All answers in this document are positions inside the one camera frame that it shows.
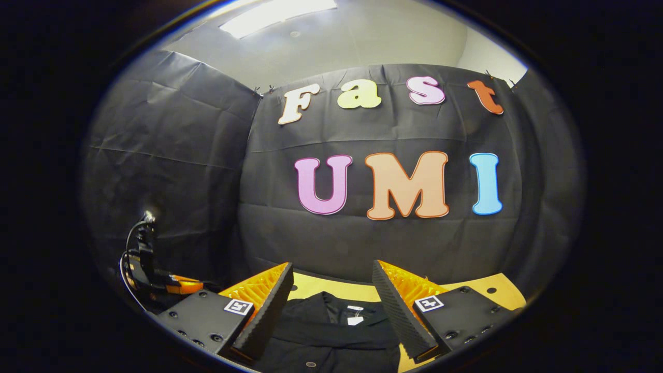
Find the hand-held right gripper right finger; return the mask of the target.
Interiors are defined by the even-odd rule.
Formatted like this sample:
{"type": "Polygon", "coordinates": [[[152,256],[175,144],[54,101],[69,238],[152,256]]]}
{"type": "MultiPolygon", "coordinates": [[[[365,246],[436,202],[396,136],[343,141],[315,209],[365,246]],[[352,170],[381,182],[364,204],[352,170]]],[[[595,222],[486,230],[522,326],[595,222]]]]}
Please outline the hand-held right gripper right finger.
{"type": "Polygon", "coordinates": [[[372,284],[405,353],[415,363],[474,345],[520,312],[519,290],[502,274],[437,285],[375,260],[372,284]]]}

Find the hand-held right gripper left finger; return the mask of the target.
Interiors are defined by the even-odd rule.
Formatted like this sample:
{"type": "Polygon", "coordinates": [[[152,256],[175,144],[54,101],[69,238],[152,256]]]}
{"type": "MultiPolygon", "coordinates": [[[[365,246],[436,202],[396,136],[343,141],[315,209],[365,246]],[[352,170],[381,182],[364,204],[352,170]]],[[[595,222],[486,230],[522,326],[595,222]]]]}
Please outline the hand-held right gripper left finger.
{"type": "Polygon", "coordinates": [[[292,263],[285,262],[220,293],[192,293],[155,320],[207,354],[253,363],[267,347],[293,284],[292,263]]]}

